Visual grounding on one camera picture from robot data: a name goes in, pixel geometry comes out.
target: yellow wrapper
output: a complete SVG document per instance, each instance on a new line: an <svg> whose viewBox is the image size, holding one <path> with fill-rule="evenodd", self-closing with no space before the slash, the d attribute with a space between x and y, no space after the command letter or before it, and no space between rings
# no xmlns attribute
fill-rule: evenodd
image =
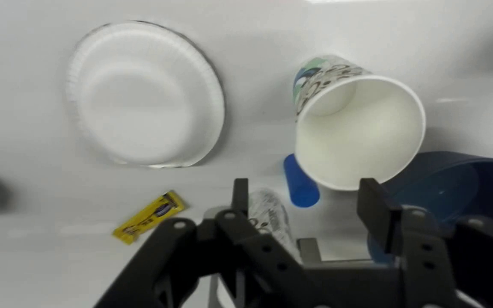
<svg viewBox="0 0 493 308"><path fill-rule="evenodd" d="M186 209L187 206L184 204L184 201L177 196L177 192L172 191L148 204L131 220L128 220L114 232L114 237L131 245L138 242L143 233L155 230L165 220L174 218Z"/></svg>

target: cup rim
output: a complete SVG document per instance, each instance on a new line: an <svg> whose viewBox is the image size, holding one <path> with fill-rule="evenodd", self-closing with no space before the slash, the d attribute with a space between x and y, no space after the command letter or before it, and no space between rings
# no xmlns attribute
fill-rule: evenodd
<svg viewBox="0 0 493 308"><path fill-rule="evenodd" d="M324 91L321 91L319 95L316 95L309 103L307 107L302 110L302 114L299 115L299 120L297 120L297 131L300 127L300 124L306 120L306 117L309 115L309 112L318 105L319 100L323 100L326 95L330 95L331 91L338 90L338 88L343 88L347 84L353 84L353 83L360 83L360 81L381 81L381 83L388 83L388 84L395 84L398 86L400 90L403 90L405 93L408 93L415 105L419 107L419 112L420 112L420 126L422 126L422 131L420 131L420 137L419 137L419 144L417 148L413 149L412 153L412 158L405 161L405 165L401 168L398 168L395 173L391 173L389 177L386 179L377 179L377 182L381 184L386 184L389 180L393 180L395 177L398 177L408 165L413 163L413 160L417 158L417 155L420 155L420 149L422 149L422 144L425 141L425 134L427 134L427 112L425 112L425 107L420 100L420 96L410 88L407 86L405 83L398 81L398 79L393 79L393 78L386 78L386 76L374 76L374 74L369 74L369 76L357 76L357 78L352 78L352 79L347 79L347 81L341 81L341 83L336 83L330 88L326 88ZM360 189L360 184L353 184L350 187L343 187L343 185L335 185L335 184L330 184L319 177L314 177L304 165L302 158L297 156L299 160L299 165L302 167L302 170L314 180L318 182L319 185L326 187L326 189L331 189L331 191L343 191L343 192L357 192Z"/></svg>

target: white paper cup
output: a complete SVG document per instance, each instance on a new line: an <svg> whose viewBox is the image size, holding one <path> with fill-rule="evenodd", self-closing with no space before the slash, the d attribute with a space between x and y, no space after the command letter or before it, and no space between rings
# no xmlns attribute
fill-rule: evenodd
<svg viewBox="0 0 493 308"><path fill-rule="evenodd" d="M311 60L295 79L297 160L319 185L359 191L381 184L419 155L427 117L407 84L340 57Z"/></svg>

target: paper plate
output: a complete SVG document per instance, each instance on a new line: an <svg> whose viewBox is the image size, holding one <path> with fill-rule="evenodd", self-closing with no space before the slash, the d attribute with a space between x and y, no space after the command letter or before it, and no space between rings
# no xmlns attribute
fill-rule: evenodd
<svg viewBox="0 0 493 308"><path fill-rule="evenodd" d="M210 62L184 37L150 23L110 25L85 38L69 98L86 137L119 163L193 167L225 126Z"/></svg>

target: blue object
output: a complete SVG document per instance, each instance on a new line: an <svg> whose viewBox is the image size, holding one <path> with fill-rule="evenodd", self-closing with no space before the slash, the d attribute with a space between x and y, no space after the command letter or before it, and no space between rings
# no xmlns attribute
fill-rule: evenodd
<svg viewBox="0 0 493 308"><path fill-rule="evenodd" d="M401 206L429 209L444 230L454 228L461 216L493 220L493 160L460 153L425 153L384 184L389 197ZM369 252L376 262L391 257L372 240Z"/></svg>
<svg viewBox="0 0 493 308"><path fill-rule="evenodd" d="M299 208L314 208L321 199L318 184L304 173L295 155L285 158L283 168L292 203Z"/></svg>

